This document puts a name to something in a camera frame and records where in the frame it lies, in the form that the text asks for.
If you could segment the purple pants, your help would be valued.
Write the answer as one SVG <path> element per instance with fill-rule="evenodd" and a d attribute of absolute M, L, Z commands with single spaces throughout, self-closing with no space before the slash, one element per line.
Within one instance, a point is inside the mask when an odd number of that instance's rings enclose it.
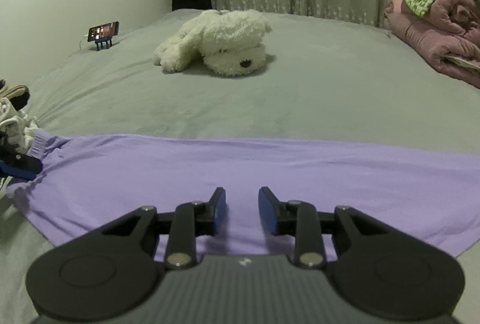
<path fill-rule="evenodd" d="M 138 135 L 65 138 L 38 132 L 42 172 L 7 196 L 53 245 L 141 206 L 159 212 L 226 192 L 228 217 L 200 253 L 284 252 L 261 225 L 258 192 L 320 211 L 352 206 L 457 256 L 479 240 L 479 157 L 377 144 L 174 140 Z"/>

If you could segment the folded white garment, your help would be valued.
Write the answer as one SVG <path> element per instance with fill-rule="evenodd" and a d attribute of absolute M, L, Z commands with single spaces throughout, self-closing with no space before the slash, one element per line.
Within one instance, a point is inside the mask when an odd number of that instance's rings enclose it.
<path fill-rule="evenodd" d="M 17 111 L 7 98 L 1 99 L 1 132 L 7 134 L 8 142 L 16 147 L 18 153 L 28 156 L 37 130 L 34 119 Z"/>

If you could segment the folded beige garment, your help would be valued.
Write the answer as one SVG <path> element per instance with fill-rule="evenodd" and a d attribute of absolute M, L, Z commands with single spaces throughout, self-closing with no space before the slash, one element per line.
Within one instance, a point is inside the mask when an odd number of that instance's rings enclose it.
<path fill-rule="evenodd" d="M 7 97 L 9 99 L 23 98 L 27 101 L 30 97 L 29 87 L 26 85 L 5 85 L 1 88 L 0 97 Z"/>

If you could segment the smartphone on blue stand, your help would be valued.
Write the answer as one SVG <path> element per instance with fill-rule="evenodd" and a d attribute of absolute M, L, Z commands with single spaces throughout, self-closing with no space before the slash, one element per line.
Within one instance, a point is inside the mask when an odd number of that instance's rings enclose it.
<path fill-rule="evenodd" d="M 119 33 L 119 28 L 119 21 L 91 27 L 87 34 L 87 41 L 93 42 L 97 51 L 109 49 L 112 47 L 112 38 Z"/>

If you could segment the white plush dog toy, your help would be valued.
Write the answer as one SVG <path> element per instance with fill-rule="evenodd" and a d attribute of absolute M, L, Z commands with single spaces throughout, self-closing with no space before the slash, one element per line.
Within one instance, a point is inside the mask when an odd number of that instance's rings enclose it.
<path fill-rule="evenodd" d="M 247 76 L 266 65 L 264 37 L 272 27 L 263 13 L 203 11 L 154 51 L 154 64 L 183 72 L 195 60 L 219 76 Z"/>

